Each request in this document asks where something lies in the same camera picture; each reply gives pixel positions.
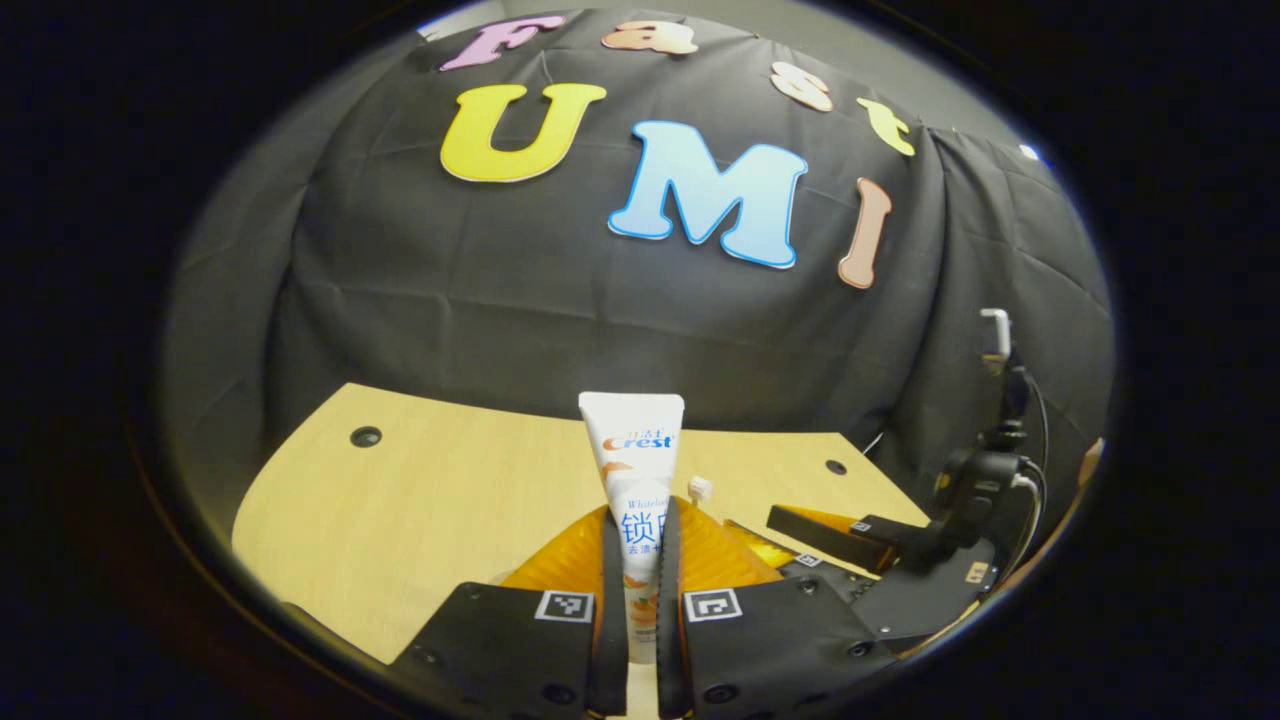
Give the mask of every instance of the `letter m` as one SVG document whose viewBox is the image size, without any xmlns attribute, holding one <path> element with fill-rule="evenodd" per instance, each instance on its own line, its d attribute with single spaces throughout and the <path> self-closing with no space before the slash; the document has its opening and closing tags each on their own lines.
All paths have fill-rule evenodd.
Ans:
<svg viewBox="0 0 1280 720">
<path fill-rule="evenodd" d="M 788 241 L 796 179 L 809 164 L 795 152 L 754 145 L 723 173 L 698 129 L 663 120 L 636 123 L 643 141 L 640 168 L 626 208 L 609 215 L 618 234 L 662 240 L 673 225 L 662 213 L 667 188 L 676 195 L 690 242 L 701 245 L 735 205 L 737 224 L 721 236 L 721 247 L 742 260 L 771 268 L 795 265 Z"/>
</svg>

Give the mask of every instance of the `toothpaste tube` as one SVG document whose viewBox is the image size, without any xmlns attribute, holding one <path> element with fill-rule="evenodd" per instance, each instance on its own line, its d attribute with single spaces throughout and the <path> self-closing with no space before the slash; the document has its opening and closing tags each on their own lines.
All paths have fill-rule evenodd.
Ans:
<svg viewBox="0 0 1280 720">
<path fill-rule="evenodd" d="M 577 406 L 622 538 L 622 582 L 631 662 L 654 662 L 658 634 L 658 553 L 676 474 L 678 395 L 584 392 Z"/>
</svg>

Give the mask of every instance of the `black cloth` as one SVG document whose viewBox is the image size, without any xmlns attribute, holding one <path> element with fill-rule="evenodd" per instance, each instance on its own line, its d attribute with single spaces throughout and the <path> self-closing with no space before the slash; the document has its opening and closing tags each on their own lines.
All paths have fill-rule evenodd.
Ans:
<svg viewBox="0 0 1280 720">
<path fill-rule="evenodd" d="M 1112 331 L 1097 256 L 1048 169 L 925 128 L 850 73 L 744 31 L 652 12 L 566 18 L 499 60 L 443 73 L 474 32 L 392 42 L 294 105 L 212 196 L 173 284 L 161 359 L 169 442 L 200 507 L 229 529 L 270 452 L 347 382 L 559 418 L 577 416 L 582 389 L 678 392 L 691 428 L 859 445 L 883 429 L 873 460 L 923 503 L 947 452 L 995 420 L 978 309 L 1001 306 L 1050 406 L 1051 527 L 1102 428 Z M 631 19 L 684 22 L 699 50 L 600 45 Z M 777 60 L 824 79 L 836 109 L 780 94 Z M 538 135 L 541 90 L 557 82 L 608 96 L 554 169 L 507 184 L 440 165 L 461 92 L 529 88 L 494 132 L 512 150 Z M 914 158 L 876 136 L 856 97 L 906 122 Z M 609 232 L 640 120 L 698 128 L 721 170 L 756 143 L 803 156 L 795 266 L 691 245 L 671 197 L 668 238 Z M 860 177 L 893 201 L 868 290 L 836 274 Z"/>
</svg>

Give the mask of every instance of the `yellow letter u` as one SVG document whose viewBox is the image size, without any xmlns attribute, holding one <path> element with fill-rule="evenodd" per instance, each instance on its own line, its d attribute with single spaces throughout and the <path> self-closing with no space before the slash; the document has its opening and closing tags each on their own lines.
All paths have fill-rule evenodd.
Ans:
<svg viewBox="0 0 1280 720">
<path fill-rule="evenodd" d="M 461 109 L 440 145 L 440 164 L 472 182 L 518 182 L 554 168 L 568 152 L 586 106 L 604 97 L 603 87 L 563 82 L 547 86 L 552 101 L 538 137 L 524 150 L 494 150 L 489 143 L 507 104 L 526 92 L 520 85 L 489 85 L 458 95 Z"/>
</svg>

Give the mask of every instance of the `foam letter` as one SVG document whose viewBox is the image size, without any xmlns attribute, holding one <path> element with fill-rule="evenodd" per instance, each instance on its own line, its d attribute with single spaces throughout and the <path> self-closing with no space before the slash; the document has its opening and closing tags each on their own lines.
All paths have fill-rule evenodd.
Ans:
<svg viewBox="0 0 1280 720">
<path fill-rule="evenodd" d="M 867 178 L 858 178 L 858 192 L 863 206 L 858 209 L 858 228 L 849 246 L 849 255 L 840 261 L 836 273 L 846 283 L 867 290 L 876 281 L 876 249 L 879 247 L 884 215 L 893 209 L 884 188 Z"/>
<path fill-rule="evenodd" d="M 858 104 L 867 108 L 867 113 L 872 120 L 872 129 L 876 135 L 884 141 L 886 145 L 897 150 L 902 155 L 915 155 L 915 147 L 911 143 L 902 140 L 897 133 L 908 132 L 906 123 L 897 119 L 893 115 L 893 110 L 890 110 L 887 105 L 881 105 L 874 100 L 867 100 L 865 97 L 859 97 Z"/>
<path fill-rule="evenodd" d="M 809 170 L 804 158 L 772 145 L 753 145 L 721 173 L 703 142 L 686 124 L 645 120 L 632 128 L 643 141 L 640 167 L 626 208 L 609 215 L 618 234 L 662 240 L 671 220 L 662 214 L 667 188 L 676 193 L 685 234 L 701 245 L 724 215 L 741 204 L 737 224 L 721 237 L 721 247 L 742 260 L 771 268 L 795 265 L 788 242 L 796 179 Z"/>
<path fill-rule="evenodd" d="M 618 32 L 611 32 L 600 41 L 605 47 L 617 50 L 657 50 L 668 55 L 687 55 L 698 46 L 690 42 L 694 29 L 680 23 L 662 20 L 632 20 L 618 26 Z"/>
<path fill-rule="evenodd" d="M 467 65 L 492 63 L 502 58 L 498 53 L 499 46 L 506 45 L 507 50 L 513 50 L 538 35 L 538 28 L 554 29 L 563 23 L 564 18 L 549 15 L 545 18 L 525 18 L 522 20 L 488 26 L 480 29 L 480 35 L 471 41 L 471 45 L 467 45 L 467 49 L 461 55 L 440 65 L 440 69 L 452 70 L 454 68 L 466 68 Z"/>
<path fill-rule="evenodd" d="M 603 87 L 562 82 L 547 86 L 550 97 L 538 137 L 524 150 L 494 150 L 493 137 L 507 104 L 525 95 L 520 85 L 489 85 L 458 95 L 458 114 L 440 145 L 440 164 L 474 182 L 517 182 L 554 168 L 568 152 L 586 106 L 604 97 Z"/>
<path fill-rule="evenodd" d="M 804 102 L 820 113 L 829 113 L 832 109 L 831 97 L 827 94 L 831 88 L 815 74 L 806 73 L 790 63 L 773 63 L 773 87 L 782 95 Z"/>
</svg>

